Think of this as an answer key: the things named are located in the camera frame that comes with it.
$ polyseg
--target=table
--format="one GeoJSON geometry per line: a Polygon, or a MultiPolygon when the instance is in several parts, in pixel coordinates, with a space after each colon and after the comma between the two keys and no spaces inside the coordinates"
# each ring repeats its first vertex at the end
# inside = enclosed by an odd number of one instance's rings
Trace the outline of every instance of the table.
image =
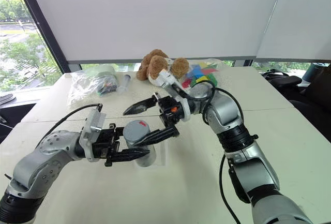
{"type": "MultiPolygon", "coordinates": [[[[314,223],[328,221],[330,143],[295,108],[246,110],[244,115],[245,125],[251,134],[259,135],[259,145],[279,176],[281,192],[314,223]]],[[[107,118],[104,128],[139,118],[151,130],[162,127],[157,116],[144,116],[107,118]]],[[[54,124],[19,123],[0,145],[0,173],[10,174],[54,124]]],[[[84,121],[72,120],[59,128],[78,131],[82,125],[84,121]]],[[[223,151],[216,135],[199,115],[177,127],[180,136],[165,141],[169,149],[165,166],[139,169],[134,162],[126,162],[106,168],[103,161],[86,160],[66,165],[35,223],[234,223],[219,193],[223,151]]],[[[253,223],[250,205],[235,195],[227,169],[223,178],[229,204],[242,223],[253,223]]],[[[0,177],[0,192],[7,184],[0,177]]]]}
{"type": "MultiPolygon", "coordinates": [[[[218,61],[218,70],[219,73],[215,74],[218,86],[230,91],[241,103],[243,110],[293,108],[293,105],[264,80],[254,68],[229,67],[218,61]]],[[[108,118],[123,117],[122,113],[130,105],[151,97],[153,92],[158,91],[161,96],[168,95],[162,88],[152,86],[148,80],[137,80],[135,72],[118,72],[117,76],[120,81],[125,74],[131,75],[128,92],[122,95],[114,93],[103,97],[90,97],[72,109],[67,106],[72,78],[70,74],[64,74],[54,84],[48,96],[41,99],[22,119],[22,122],[57,121],[77,107],[99,102],[104,105],[103,112],[107,114],[108,118]]],[[[84,120],[88,112],[88,109],[83,110],[71,116],[69,120],[84,120]]],[[[156,115],[159,115],[159,110],[151,108],[139,116],[156,115]]]]}

